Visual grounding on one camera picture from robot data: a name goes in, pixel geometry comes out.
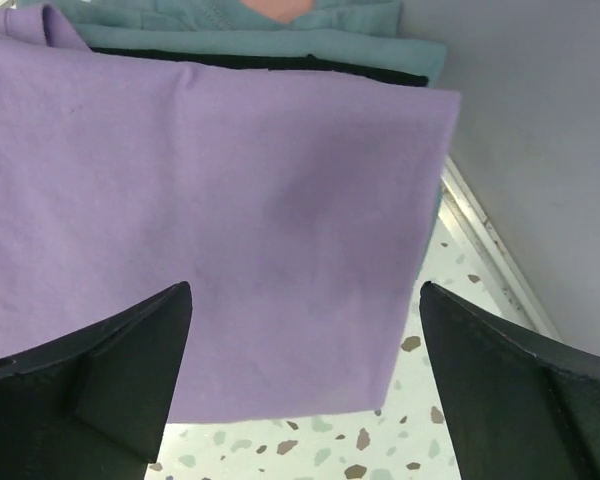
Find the light blue folded t shirt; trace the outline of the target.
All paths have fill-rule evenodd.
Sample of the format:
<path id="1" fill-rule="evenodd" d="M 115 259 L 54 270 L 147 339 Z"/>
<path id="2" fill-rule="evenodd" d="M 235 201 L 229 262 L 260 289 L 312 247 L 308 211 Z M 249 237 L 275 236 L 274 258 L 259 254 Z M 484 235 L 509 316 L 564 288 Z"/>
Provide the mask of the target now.
<path id="1" fill-rule="evenodd" d="M 422 75 L 433 86 L 447 48 L 401 38 L 398 1 L 314 1 L 280 23 L 241 1 L 59 1 L 97 48 L 262 57 L 304 57 Z"/>

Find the black folded t shirt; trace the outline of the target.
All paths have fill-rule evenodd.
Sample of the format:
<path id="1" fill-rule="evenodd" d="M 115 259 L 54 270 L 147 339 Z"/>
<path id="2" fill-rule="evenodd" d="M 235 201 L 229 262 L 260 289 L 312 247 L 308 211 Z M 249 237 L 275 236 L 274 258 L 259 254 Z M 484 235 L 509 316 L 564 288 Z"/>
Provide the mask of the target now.
<path id="1" fill-rule="evenodd" d="M 115 48 L 92 48 L 93 52 L 131 58 L 145 58 L 174 62 L 194 62 L 234 70 L 268 71 L 321 71 L 337 72 L 364 77 L 386 84 L 427 87 L 429 78 L 422 75 L 398 72 L 388 69 L 366 67 L 330 60 L 319 59 L 313 55 L 304 57 L 262 57 L 240 55 L 215 55 L 180 53 L 160 50 L 131 50 Z"/>

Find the aluminium frame rail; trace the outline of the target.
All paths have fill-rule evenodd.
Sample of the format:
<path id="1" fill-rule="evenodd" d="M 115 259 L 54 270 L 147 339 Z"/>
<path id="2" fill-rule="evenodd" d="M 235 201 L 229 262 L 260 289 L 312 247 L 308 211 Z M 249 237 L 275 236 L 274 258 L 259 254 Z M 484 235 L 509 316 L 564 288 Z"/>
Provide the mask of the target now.
<path id="1" fill-rule="evenodd" d="M 439 218 L 465 249 L 479 282 L 500 314 L 525 328 L 556 341 L 562 338 L 524 278 L 458 167 L 448 158 L 442 175 Z"/>

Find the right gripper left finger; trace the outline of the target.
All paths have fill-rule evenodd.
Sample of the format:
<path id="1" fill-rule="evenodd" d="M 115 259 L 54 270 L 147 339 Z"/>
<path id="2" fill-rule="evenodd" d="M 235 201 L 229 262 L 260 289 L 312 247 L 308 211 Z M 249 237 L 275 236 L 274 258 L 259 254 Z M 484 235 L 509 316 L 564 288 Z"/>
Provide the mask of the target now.
<path id="1" fill-rule="evenodd" d="M 0 479 L 141 479 L 156 462 L 192 317 L 186 282 L 0 358 Z"/>

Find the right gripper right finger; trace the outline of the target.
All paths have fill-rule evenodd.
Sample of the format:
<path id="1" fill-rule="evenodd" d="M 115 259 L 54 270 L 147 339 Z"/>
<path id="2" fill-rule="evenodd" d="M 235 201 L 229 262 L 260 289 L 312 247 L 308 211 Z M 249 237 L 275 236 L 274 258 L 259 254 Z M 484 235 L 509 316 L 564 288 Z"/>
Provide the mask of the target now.
<path id="1" fill-rule="evenodd" d="M 600 479 L 600 357 L 432 282 L 420 318 L 464 479 Z"/>

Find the purple t shirt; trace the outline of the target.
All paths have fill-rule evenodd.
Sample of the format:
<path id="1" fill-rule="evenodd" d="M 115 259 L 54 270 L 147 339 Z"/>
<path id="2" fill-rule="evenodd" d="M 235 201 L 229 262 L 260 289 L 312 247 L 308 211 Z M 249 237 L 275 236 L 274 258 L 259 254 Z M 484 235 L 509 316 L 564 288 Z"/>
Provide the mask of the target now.
<path id="1" fill-rule="evenodd" d="M 93 52 L 0 10 L 0 356 L 181 281 L 170 419 L 379 409 L 456 92 Z"/>

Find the pink folded t shirt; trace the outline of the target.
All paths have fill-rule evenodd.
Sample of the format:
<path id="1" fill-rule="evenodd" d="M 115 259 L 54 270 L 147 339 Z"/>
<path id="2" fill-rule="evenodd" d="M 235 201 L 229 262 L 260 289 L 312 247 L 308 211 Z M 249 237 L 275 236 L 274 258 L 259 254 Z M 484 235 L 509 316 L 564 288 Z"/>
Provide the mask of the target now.
<path id="1" fill-rule="evenodd" d="M 313 9 L 313 0 L 242 0 L 251 10 L 280 23 L 290 23 Z"/>

